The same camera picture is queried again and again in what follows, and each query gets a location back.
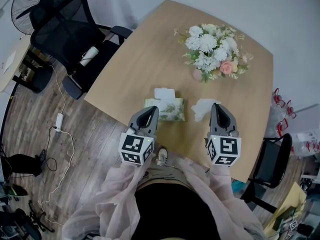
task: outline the pink cardigan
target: pink cardigan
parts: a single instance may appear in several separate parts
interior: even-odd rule
[[[96,232],[101,237],[95,240],[130,240],[140,219],[135,199],[137,184],[150,162],[151,159],[140,167],[124,163],[112,167],[101,192],[65,223],[62,239],[82,240],[88,233]],[[189,159],[178,158],[176,163],[209,206],[221,240],[267,239],[260,222],[245,202],[234,197],[228,167],[213,165],[205,173],[201,166]]]

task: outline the power strip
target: power strip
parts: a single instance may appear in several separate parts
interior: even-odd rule
[[[57,132],[61,132],[62,122],[64,120],[64,115],[59,113],[56,117],[55,127]]]

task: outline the white cable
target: white cable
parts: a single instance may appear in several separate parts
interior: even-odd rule
[[[45,210],[44,210],[44,208],[43,208],[43,204],[49,203],[49,202],[51,201],[51,194],[53,194],[54,192],[56,192],[56,190],[58,190],[58,189],[60,188],[60,185],[61,185],[62,181],[64,180],[67,172],[69,171],[69,168],[70,168],[70,166],[71,166],[72,158],[74,157],[74,154],[75,154],[75,145],[74,145],[74,140],[73,140],[73,138],[72,138],[72,135],[71,135],[69,132],[66,132],[66,131],[62,131],[62,130],[61,130],[60,132],[61,132],[61,133],[64,133],[64,134],[70,135],[70,137],[71,137],[71,144],[72,144],[72,148],[73,148],[73,153],[72,153],[72,155],[71,155],[71,157],[70,157],[69,166],[68,166],[68,168],[66,169],[66,171],[64,172],[64,175],[63,175],[62,179],[60,180],[58,187],[56,187],[54,191],[52,191],[52,192],[49,193],[49,200],[48,200],[48,201],[43,201],[43,202],[40,202],[40,201],[38,200],[38,203],[39,203],[39,205],[41,206],[41,209],[42,209],[43,212],[45,212]],[[60,224],[60,223],[58,223],[58,222],[53,222],[53,221],[51,221],[50,219],[47,218],[47,216],[44,216],[44,217],[45,217],[49,222],[51,222],[51,223],[53,223],[53,224],[58,224],[58,225],[60,225],[60,226],[63,226],[63,224]]]
[[[63,97],[63,99],[64,99],[64,105],[63,105],[63,108],[62,108],[62,110],[61,110],[61,114],[62,114],[62,113],[63,113],[63,111],[64,111],[64,109],[65,109],[65,106],[66,106],[67,101],[66,101],[65,96],[64,96],[64,95],[63,95],[63,93],[62,93],[62,90],[61,90],[61,88],[60,88],[59,84],[58,84],[57,71],[55,70],[54,66],[50,65],[50,67],[52,67],[52,69],[53,69],[53,70],[54,70],[54,72],[55,72],[55,81],[56,81],[56,85],[58,86],[59,91],[60,91],[60,93],[61,93],[61,95],[62,95],[62,97]]]

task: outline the flower bouquet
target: flower bouquet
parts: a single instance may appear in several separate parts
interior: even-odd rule
[[[239,52],[236,40],[243,40],[245,35],[235,36],[235,32],[231,27],[213,24],[192,26],[186,34],[174,30],[174,35],[181,36],[179,43],[191,50],[183,57],[189,58],[186,64],[196,66],[193,73],[196,80],[207,82],[226,76],[238,79],[249,69],[248,60],[252,60],[253,56]]]

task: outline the tissue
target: tissue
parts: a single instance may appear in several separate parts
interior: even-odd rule
[[[206,113],[211,111],[212,105],[214,103],[221,104],[220,101],[213,98],[201,98],[198,100],[196,105],[193,105],[191,109],[194,111],[194,121],[200,122]]]

